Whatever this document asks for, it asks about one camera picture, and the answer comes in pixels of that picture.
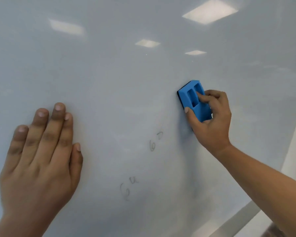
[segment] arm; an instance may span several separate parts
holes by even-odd
[[[209,90],[213,119],[200,123],[191,109],[187,119],[198,141],[229,171],[249,197],[288,236],[296,236],[296,181],[244,154],[229,141],[231,112],[224,92]]]
[[[80,144],[72,144],[73,117],[56,103],[17,127],[0,174],[0,237],[41,237],[71,199],[82,168]]]

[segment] right hand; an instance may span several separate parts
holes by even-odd
[[[189,107],[185,107],[187,121],[199,143],[212,155],[217,156],[231,145],[229,141],[231,111],[228,98],[225,92],[215,90],[207,90],[205,95],[197,92],[197,95],[201,102],[209,104],[213,119],[200,122],[194,112]]]

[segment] left hand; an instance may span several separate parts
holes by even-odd
[[[14,132],[0,174],[0,237],[42,236],[78,186],[83,157],[72,144],[73,117],[56,103],[48,118],[40,108],[29,128]]]

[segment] eraser finger grip slot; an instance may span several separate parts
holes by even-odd
[[[211,109],[207,103],[199,101],[196,92],[205,95],[204,89],[198,80],[191,80],[177,91],[182,107],[192,109],[200,122],[210,120]]]

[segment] forearm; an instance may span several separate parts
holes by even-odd
[[[296,181],[230,146],[216,155],[233,178],[288,236],[296,236]]]
[[[28,219],[3,217],[0,220],[0,237],[42,237],[50,223],[35,223]]]

